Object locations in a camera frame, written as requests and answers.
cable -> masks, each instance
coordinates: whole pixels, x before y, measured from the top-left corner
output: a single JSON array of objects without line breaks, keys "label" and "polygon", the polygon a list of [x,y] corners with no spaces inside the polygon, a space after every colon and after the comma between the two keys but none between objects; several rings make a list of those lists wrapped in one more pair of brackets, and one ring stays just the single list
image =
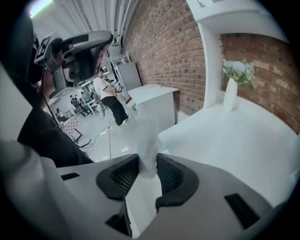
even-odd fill
[{"label": "cable", "polygon": [[87,148],[92,147],[92,150],[90,151],[90,153],[89,153],[88,156],[90,156],[91,152],[94,150],[94,144],[96,142],[97,137],[99,135],[101,135],[107,129],[108,132],[109,132],[109,157],[110,157],[110,159],[112,159],[112,152],[111,152],[111,132],[110,132],[110,129],[111,129],[111,123],[116,123],[116,122],[112,122],[112,119],[110,119],[110,118],[107,119],[106,122],[108,122],[109,127],[104,128],[103,131],[96,136],[96,138],[95,138],[94,142],[91,144],[91,146],[87,147]]},{"label": "cable", "polygon": [[88,143],[87,144],[84,144],[84,145],[82,145],[82,146],[78,146],[79,148],[85,148],[85,146],[87,146],[87,145],[89,145],[89,143],[92,141],[92,139],[90,138],[90,140],[88,141]]},{"label": "cable", "polygon": [[91,146],[93,146],[93,144],[90,144],[90,146],[88,146],[88,147],[82,147],[83,149],[88,149],[88,148],[90,148]]}]

checkered pattern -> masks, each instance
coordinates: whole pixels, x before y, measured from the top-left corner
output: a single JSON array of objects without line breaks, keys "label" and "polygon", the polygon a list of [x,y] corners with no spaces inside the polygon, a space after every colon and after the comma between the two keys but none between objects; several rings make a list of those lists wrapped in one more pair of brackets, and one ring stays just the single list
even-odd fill
[{"label": "checkered pattern", "polygon": [[63,126],[63,130],[68,136],[71,137],[74,129],[78,126],[78,124],[78,119],[72,118],[67,122],[66,125]]}]

white desk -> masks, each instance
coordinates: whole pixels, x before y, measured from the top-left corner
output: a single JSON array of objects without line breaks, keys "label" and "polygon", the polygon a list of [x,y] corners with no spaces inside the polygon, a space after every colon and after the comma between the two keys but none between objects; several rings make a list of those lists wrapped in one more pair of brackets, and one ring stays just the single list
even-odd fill
[{"label": "white desk", "polygon": [[162,132],[175,125],[173,92],[176,88],[160,85],[144,85],[128,91],[135,108],[142,117],[152,118]]},{"label": "white desk", "polygon": [[286,141],[242,108],[227,117],[222,104],[202,109],[159,138],[171,155],[230,172],[272,206],[286,200],[294,187]]}]

black cover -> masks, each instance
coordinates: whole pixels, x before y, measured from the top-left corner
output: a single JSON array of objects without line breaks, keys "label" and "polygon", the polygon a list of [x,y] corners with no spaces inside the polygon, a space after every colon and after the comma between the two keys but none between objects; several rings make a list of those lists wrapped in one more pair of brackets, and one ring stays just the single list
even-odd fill
[{"label": "black cover", "polygon": [[96,178],[96,184],[106,197],[124,201],[138,174],[139,156],[134,154],[101,171]]},{"label": "black cover", "polygon": [[157,210],[160,207],[182,205],[199,186],[196,173],[161,153],[157,155],[157,174],[163,194],[156,200]]},{"label": "black cover", "polygon": [[227,195],[224,197],[234,214],[242,224],[244,229],[259,220],[259,216],[252,210],[252,208],[245,202],[245,200],[237,193]]}]

white shirt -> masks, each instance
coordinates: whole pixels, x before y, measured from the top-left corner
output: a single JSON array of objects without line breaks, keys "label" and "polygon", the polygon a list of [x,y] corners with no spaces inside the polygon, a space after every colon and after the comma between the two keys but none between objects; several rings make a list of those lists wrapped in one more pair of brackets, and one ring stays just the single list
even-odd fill
[{"label": "white shirt", "polygon": [[114,97],[115,94],[112,92],[104,91],[106,88],[111,88],[112,85],[102,79],[101,77],[96,77],[93,81],[95,92],[100,95],[101,100],[105,97]]},{"label": "white shirt", "polygon": [[62,114],[61,111],[58,112],[58,115],[59,115],[60,117],[64,117],[64,115]]}]

